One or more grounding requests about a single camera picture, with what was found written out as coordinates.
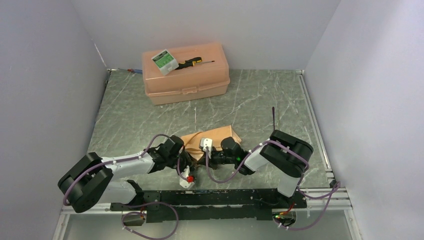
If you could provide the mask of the peach satin napkin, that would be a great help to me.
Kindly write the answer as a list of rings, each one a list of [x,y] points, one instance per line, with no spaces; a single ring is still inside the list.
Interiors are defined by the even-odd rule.
[[[198,131],[195,133],[190,133],[180,138],[184,142],[185,150],[190,154],[190,156],[199,161],[204,152],[202,147],[200,147],[201,139],[212,139],[212,146],[215,147],[218,151],[222,150],[221,142],[225,138],[232,137],[233,140],[240,144],[242,139],[236,134],[231,125],[222,126],[207,131]]]

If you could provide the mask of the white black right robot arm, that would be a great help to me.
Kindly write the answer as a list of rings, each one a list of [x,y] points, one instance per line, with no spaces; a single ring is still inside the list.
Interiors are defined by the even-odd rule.
[[[243,150],[232,137],[220,142],[221,150],[213,147],[213,140],[201,138],[199,148],[204,152],[204,165],[234,165],[235,172],[242,175],[252,175],[259,168],[272,164],[282,171],[281,179],[275,194],[276,203],[287,208],[295,201],[295,191],[304,173],[309,169],[309,160],[313,147],[297,137],[280,130],[274,130],[270,137],[259,143],[253,149]]]

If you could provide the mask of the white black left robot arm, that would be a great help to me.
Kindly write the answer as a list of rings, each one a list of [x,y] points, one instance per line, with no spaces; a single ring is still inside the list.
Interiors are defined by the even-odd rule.
[[[175,169],[180,178],[190,177],[195,159],[186,151],[178,136],[164,136],[165,142],[134,154],[101,157],[96,152],[83,156],[57,183],[63,193],[62,204],[76,213],[90,210],[96,204],[121,204],[131,210],[145,204],[145,192],[127,177],[152,174],[165,168]]]

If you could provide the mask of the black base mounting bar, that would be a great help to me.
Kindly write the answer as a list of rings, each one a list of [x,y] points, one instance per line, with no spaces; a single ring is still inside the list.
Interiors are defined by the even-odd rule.
[[[175,220],[256,219],[269,221],[288,209],[305,209],[300,193],[287,198],[275,188],[145,191],[134,203],[113,202],[112,212],[146,211],[148,223]]]

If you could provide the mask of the peach plastic storage box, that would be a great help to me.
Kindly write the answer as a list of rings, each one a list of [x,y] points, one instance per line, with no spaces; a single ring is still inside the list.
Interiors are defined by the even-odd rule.
[[[223,95],[230,83],[229,65],[221,43],[212,42],[168,51],[178,63],[202,57],[204,62],[162,75],[152,61],[160,50],[147,51],[141,55],[142,76],[145,94],[154,105],[185,102]]]

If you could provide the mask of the red blue pen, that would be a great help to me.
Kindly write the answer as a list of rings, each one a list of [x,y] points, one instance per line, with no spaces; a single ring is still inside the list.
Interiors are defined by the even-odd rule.
[[[122,71],[130,72],[130,73],[136,73],[136,74],[142,74],[143,73],[143,71],[140,70],[140,69],[132,69],[132,68],[129,68],[129,69],[118,68],[118,69],[122,70]]]

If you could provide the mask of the green white small box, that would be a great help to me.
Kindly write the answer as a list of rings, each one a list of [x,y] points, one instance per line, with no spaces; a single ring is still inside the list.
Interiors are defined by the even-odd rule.
[[[164,49],[158,54],[154,55],[151,60],[157,66],[163,76],[166,76],[179,67],[179,63],[175,57],[167,49]]]

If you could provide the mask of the yellow black screwdriver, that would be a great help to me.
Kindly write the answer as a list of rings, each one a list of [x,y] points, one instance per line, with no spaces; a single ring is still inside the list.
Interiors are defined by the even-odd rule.
[[[213,62],[215,62],[215,61],[214,60],[203,61],[202,57],[198,56],[198,57],[194,57],[194,58],[185,60],[184,62],[180,62],[178,64],[178,67],[175,68],[175,70],[182,70],[182,69],[185,69],[185,68],[194,67],[195,65],[198,65],[198,64],[213,63]]]

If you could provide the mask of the aluminium frame rail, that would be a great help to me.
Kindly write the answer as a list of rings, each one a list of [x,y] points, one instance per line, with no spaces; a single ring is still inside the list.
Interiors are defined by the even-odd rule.
[[[195,185],[184,190],[176,170],[165,168],[131,176],[145,192],[145,218],[105,203],[84,213],[62,209],[59,238],[64,240],[141,240],[144,235],[169,240],[359,240],[352,204],[345,188],[331,198],[335,181],[300,71],[229,72],[227,92],[185,102],[154,105],[145,95],[140,74],[109,70],[96,115],[89,151],[118,157],[156,145],[168,136],[184,136],[231,126],[241,147],[254,148],[277,129],[311,144],[294,206],[277,200],[283,173],[272,164],[253,175],[221,165],[195,170]]]

